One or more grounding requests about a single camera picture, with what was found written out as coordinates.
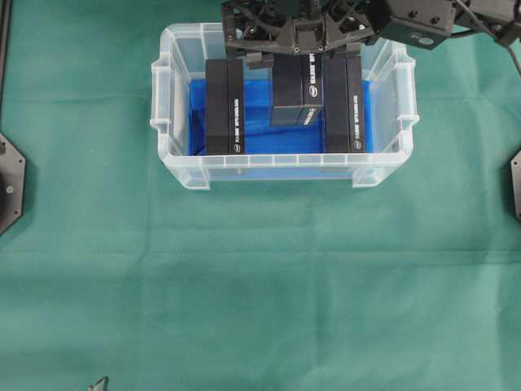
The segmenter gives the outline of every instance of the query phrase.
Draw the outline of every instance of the black rectangular box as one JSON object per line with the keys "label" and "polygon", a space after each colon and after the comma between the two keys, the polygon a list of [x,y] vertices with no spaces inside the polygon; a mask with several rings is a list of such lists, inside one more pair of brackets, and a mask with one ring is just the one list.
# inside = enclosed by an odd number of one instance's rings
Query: black rectangular box
{"label": "black rectangular box", "polygon": [[361,57],[324,59],[325,153],[366,152]]}
{"label": "black rectangular box", "polygon": [[326,153],[349,152],[348,74],[346,59],[324,59]]}
{"label": "black rectangular box", "polygon": [[347,58],[349,101],[349,152],[366,152],[366,121],[364,88],[361,78],[361,57]]}
{"label": "black rectangular box", "polygon": [[303,55],[302,68],[302,113],[299,124],[307,126],[315,122],[324,105],[322,88],[322,55]]}
{"label": "black rectangular box", "polygon": [[228,155],[228,61],[206,61],[206,154]]}
{"label": "black rectangular box", "polygon": [[275,55],[272,126],[307,126],[323,107],[322,56]]}
{"label": "black rectangular box", "polygon": [[300,57],[275,55],[272,75],[274,104],[271,112],[271,125],[297,125],[302,111]]}
{"label": "black rectangular box", "polygon": [[229,143],[230,154],[244,153],[244,75],[243,61],[228,61],[229,82]]}

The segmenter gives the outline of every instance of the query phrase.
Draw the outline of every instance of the white label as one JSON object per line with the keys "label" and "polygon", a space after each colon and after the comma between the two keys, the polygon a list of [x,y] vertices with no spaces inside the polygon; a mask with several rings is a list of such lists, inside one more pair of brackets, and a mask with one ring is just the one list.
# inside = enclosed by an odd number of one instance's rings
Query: white label
{"label": "white label", "polygon": [[240,141],[239,135],[240,135],[240,116],[239,116],[239,100],[236,99],[234,101],[234,114],[235,114],[235,142],[238,143]]}
{"label": "white label", "polygon": [[358,95],[352,96],[353,111],[355,113],[355,139],[360,139],[360,116],[358,115]]}
{"label": "white label", "polygon": [[317,74],[315,68],[315,55],[309,55],[309,84],[317,84]]}

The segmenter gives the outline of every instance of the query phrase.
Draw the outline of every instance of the small metal object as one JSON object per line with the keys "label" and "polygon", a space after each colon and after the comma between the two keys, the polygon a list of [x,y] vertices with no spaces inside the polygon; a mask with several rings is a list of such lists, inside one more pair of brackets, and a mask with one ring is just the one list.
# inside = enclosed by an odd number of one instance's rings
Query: small metal object
{"label": "small metal object", "polygon": [[87,391],[108,391],[108,376],[98,380],[96,384],[87,387]]}
{"label": "small metal object", "polygon": [[24,214],[25,158],[0,134],[0,235]]}
{"label": "small metal object", "polygon": [[515,216],[521,221],[521,151],[510,162],[514,184]]}

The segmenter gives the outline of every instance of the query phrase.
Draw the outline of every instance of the robotic arm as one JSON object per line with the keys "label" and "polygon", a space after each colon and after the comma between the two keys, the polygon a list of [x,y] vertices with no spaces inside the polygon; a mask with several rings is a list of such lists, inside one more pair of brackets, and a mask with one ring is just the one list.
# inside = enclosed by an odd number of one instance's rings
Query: robotic arm
{"label": "robotic arm", "polygon": [[[250,68],[271,67],[274,53],[341,53],[379,37],[432,50],[486,33],[521,75],[511,49],[521,38],[521,0],[233,0],[222,4],[222,22],[227,55],[246,55]],[[453,33],[454,25],[466,30]]]}

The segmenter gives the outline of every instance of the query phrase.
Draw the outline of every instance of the cable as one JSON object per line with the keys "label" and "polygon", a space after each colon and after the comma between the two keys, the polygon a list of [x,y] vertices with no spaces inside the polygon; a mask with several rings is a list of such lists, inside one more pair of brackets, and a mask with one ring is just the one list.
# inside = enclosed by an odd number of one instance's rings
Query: cable
{"label": "cable", "polygon": [[514,61],[514,65],[518,69],[519,75],[521,76],[521,64],[519,64],[519,60],[515,55],[514,50],[511,47],[507,47],[506,50],[509,52],[510,57],[512,57],[512,61]]}
{"label": "cable", "polygon": [[[486,25],[483,23],[478,16],[465,5],[465,3],[462,2],[462,0],[454,0],[455,3],[457,3],[460,8],[472,19],[472,21],[479,26],[480,29],[482,29],[486,34],[488,34],[490,37],[493,38],[494,41],[497,41],[497,35],[494,34]],[[512,60],[514,61],[514,65],[521,76],[521,65],[519,65],[519,61],[517,56],[514,53],[514,50],[509,47],[505,46],[506,50],[510,54],[510,57],[512,57]]]}

